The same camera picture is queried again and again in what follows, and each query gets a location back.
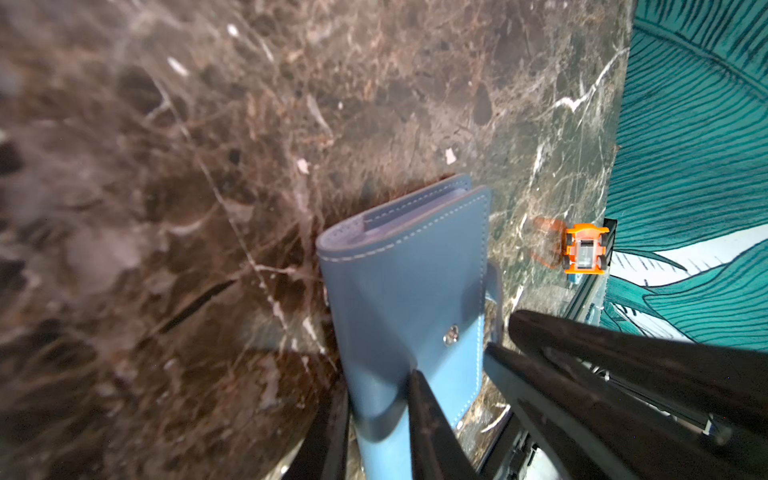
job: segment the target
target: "teal patterned backdrop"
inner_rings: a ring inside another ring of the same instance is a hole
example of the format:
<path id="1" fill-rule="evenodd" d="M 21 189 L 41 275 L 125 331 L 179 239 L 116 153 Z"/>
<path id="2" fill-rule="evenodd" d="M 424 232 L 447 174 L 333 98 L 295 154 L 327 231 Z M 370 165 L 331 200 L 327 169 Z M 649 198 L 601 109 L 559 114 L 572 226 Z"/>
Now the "teal patterned backdrop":
<path id="1" fill-rule="evenodd" d="M 640 0 L 617 142 L 601 324 L 768 351 L 768 2 Z"/>

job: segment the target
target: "brown marble surface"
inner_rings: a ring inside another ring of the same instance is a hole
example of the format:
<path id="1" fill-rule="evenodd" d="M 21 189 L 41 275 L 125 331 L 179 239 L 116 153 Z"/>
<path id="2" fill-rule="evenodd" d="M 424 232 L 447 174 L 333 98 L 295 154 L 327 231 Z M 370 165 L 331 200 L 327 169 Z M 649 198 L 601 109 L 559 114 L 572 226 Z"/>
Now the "brown marble surface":
<path id="1" fill-rule="evenodd" d="M 278 478 L 338 369 L 316 236 L 456 172 L 505 312 L 559 311 L 631 3 L 0 0 L 3 477 Z"/>

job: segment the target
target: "blue leather wallet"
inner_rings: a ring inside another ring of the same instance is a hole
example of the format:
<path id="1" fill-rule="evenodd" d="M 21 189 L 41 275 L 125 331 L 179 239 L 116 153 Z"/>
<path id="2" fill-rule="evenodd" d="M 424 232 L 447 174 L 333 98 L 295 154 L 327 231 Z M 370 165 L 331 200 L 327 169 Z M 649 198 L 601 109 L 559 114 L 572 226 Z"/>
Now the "blue leather wallet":
<path id="1" fill-rule="evenodd" d="M 486 283 L 500 287 L 498 271 L 486 280 L 490 205 L 458 175 L 317 239 L 368 480 L 411 478 L 412 369 L 454 428 L 480 391 Z"/>

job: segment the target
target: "orange toy car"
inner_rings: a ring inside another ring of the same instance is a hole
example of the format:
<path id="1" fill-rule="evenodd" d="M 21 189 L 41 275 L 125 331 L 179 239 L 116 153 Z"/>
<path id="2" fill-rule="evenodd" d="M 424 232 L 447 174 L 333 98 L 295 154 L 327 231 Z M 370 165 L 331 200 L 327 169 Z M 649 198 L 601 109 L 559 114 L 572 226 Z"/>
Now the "orange toy car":
<path id="1" fill-rule="evenodd" d="M 605 244 L 608 240 L 606 227 L 591 223 L 578 223 L 565 231 L 563 267 L 566 273 L 603 275 L 607 261 Z"/>

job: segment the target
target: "metal snap button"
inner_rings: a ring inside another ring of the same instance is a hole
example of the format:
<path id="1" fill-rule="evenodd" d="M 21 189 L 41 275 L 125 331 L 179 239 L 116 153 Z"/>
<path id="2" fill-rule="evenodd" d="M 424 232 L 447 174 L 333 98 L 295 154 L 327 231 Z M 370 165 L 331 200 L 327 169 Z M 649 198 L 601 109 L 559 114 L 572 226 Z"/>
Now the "metal snap button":
<path id="1" fill-rule="evenodd" d="M 451 325 L 451 328 L 448 329 L 448 333 L 442 337 L 442 341 L 446 346 L 451 346 L 458 342 L 458 325 Z"/>

